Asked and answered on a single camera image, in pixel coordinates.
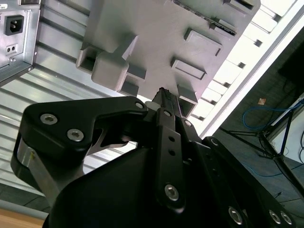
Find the blue cable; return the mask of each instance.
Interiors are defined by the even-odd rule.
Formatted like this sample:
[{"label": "blue cable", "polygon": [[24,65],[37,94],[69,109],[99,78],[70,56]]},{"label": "blue cable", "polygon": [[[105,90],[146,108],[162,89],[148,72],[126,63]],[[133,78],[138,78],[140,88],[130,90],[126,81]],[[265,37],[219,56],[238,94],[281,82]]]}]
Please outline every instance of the blue cable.
[{"label": "blue cable", "polygon": [[261,126],[257,126],[257,127],[251,127],[249,125],[246,124],[246,121],[245,121],[245,117],[246,115],[253,111],[253,110],[267,110],[267,111],[275,111],[275,112],[285,112],[285,111],[289,111],[289,110],[292,110],[292,109],[296,109],[298,108],[299,106],[303,105],[304,104],[304,99],[299,101],[294,107],[291,107],[291,108],[287,108],[287,109],[280,109],[280,108],[269,108],[269,107],[260,107],[260,106],[257,106],[257,107],[252,107],[252,108],[249,108],[247,111],[245,111],[243,113],[243,117],[242,117],[242,120],[243,120],[243,125],[250,129],[250,130],[259,130],[259,129],[263,129],[264,127],[272,124],[275,120],[272,120],[270,121],[269,123],[265,124],[265,125],[261,125]]},{"label": "blue cable", "polygon": [[[250,166],[248,166],[248,165],[246,165],[246,164],[243,164],[243,163],[242,163],[242,165],[244,165],[246,168],[248,168],[248,169],[249,169],[250,171],[252,171],[256,176],[259,176],[259,177],[276,177],[276,176],[282,175],[282,173],[278,173],[278,174],[274,174],[274,175],[264,176],[264,175],[260,175],[260,174],[256,173]],[[298,166],[292,168],[291,170],[295,170],[296,168],[299,168],[299,167],[302,166],[302,165],[304,165],[304,164],[298,165]]]}]

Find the black metal bracket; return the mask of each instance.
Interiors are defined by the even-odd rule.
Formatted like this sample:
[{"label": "black metal bracket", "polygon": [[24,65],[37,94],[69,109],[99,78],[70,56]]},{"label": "black metal bracket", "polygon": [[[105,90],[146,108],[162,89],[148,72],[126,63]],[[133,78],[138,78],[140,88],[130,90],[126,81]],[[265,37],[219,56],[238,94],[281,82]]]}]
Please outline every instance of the black metal bracket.
[{"label": "black metal bracket", "polygon": [[[44,228],[295,227],[220,142],[199,138],[176,96],[161,88],[153,102],[160,108],[118,97],[25,110],[11,165],[48,198]],[[81,173],[86,155],[129,141],[135,150]]]}]

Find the slotted metal panel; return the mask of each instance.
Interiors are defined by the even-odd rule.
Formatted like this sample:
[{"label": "slotted metal panel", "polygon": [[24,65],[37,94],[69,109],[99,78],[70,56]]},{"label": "slotted metal panel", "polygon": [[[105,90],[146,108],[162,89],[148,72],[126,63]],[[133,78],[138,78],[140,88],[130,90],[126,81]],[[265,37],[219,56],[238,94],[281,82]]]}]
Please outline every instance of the slotted metal panel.
[{"label": "slotted metal panel", "polygon": [[[35,69],[0,88],[0,183],[41,194],[19,180],[10,159],[24,109],[31,104],[53,101],[121,96],[92,82],[76,69],[92,0],[45,0],[42,7]],[[135,148],[109,149],[88,156],[84,172]]]}]

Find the wooden surface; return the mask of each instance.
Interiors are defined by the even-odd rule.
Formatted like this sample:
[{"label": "wooden surface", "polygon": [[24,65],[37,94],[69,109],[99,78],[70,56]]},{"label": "wooden surface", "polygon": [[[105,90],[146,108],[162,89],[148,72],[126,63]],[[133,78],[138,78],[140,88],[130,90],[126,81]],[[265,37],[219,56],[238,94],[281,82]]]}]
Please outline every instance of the wooden surface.
[{"label": "wooden surface", "polygon": [[1,228],[41,228],[42,220],[0,209]]}]

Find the silver screw head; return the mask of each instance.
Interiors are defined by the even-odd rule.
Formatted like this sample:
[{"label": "silver screw head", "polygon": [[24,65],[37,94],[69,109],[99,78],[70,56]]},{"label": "silver screw head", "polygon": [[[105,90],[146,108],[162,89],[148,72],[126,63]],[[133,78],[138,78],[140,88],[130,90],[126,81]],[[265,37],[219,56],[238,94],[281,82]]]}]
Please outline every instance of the silver screw head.
[{"label": "silver screw head", "polygon": [[169,113],[168,111],[163,111],[163,113],[165,113],[165,115],[167,115],[167,116],[171,116],[171,113]]},{"label": "silver screw head", "polygon": [[40,116],[40,120],[42,123],[47,124],[47,125],[53,125],[58,122],[57,117],[55,117],[52,114],[43,114]]},{"label": "silver screw head", "polygon": [[286,215],[284,212],[281,211],[281,215],[283,217],[283,219],[285,220],[285,222],[287,222],[289,225],[292,225],[292,220],[289,218],[288,215]]},{"label": "silver screw head", "polygon": [[280,218],[272,210],[269,210],[269,214],[273,221],[275,221],[275,223],[281,224]]},{"label": "silver screw head", "polygon": [[171,184],[166,185],[165,193],[166,193],[166,196],[172,201],[177,201],[180,196],[177,189]]},{"label": "silver screw head", "polygon": [[143,105],[141,103],[136,102],[135,105],[139,108],[143,108]]},{"label": "silver screw head", "polygon": [[192,126],[192,124],[190,123],[189,120],[185,120],[185,124],[186,124],[188,127],[191,127],[191,126]]},{"label": "silver screw head", "polygon": [[235,223],[237,223],[238,225],[242,225],[243,224],[242,216],[233,207],[229,207],[228,213],[229,213],[230,217],[233,219],[233,221]]},{"label": "silver screw head", "polygon": [[71,129],[67,131],[67,137],[74,142],[81,142],[85,135],[81,130]]}]

